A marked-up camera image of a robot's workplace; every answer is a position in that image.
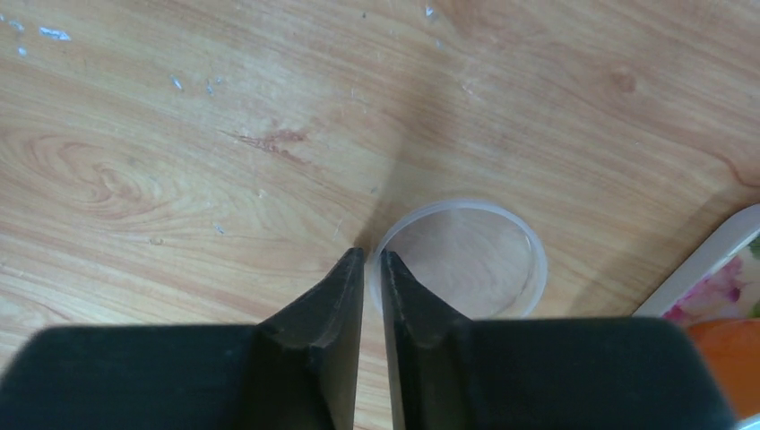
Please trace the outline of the clear plastic tube lid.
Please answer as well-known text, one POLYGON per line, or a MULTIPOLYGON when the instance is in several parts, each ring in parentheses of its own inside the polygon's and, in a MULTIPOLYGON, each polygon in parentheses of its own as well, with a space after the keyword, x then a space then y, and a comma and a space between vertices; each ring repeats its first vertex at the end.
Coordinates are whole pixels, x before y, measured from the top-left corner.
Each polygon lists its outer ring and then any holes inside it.
POLYGON ((452 199, 409 213, 368 260, 367 285, 381 311, 383 251, 397 253, 418 282, 471 319, 525 318, 548 280, 548 258, 532 228, 488 201, 452 199))

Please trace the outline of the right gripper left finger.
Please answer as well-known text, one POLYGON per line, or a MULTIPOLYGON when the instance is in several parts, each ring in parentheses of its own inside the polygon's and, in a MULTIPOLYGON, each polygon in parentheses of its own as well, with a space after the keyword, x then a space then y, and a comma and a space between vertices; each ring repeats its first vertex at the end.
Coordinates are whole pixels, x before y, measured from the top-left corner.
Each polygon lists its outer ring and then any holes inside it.
POLYGON ((350 429, 364 253, 253 324, 61 326, 1 378, 4 429, 350 429))

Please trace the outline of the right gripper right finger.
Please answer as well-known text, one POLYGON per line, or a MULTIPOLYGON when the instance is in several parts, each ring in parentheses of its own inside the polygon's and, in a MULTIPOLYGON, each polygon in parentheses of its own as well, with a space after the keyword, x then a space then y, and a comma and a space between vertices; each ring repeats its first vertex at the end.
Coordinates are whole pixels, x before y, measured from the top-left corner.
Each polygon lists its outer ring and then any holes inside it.
POLYGON ((733 429, 693 342, 664 319, 472 320, 383 252, 397 429, 733 429))

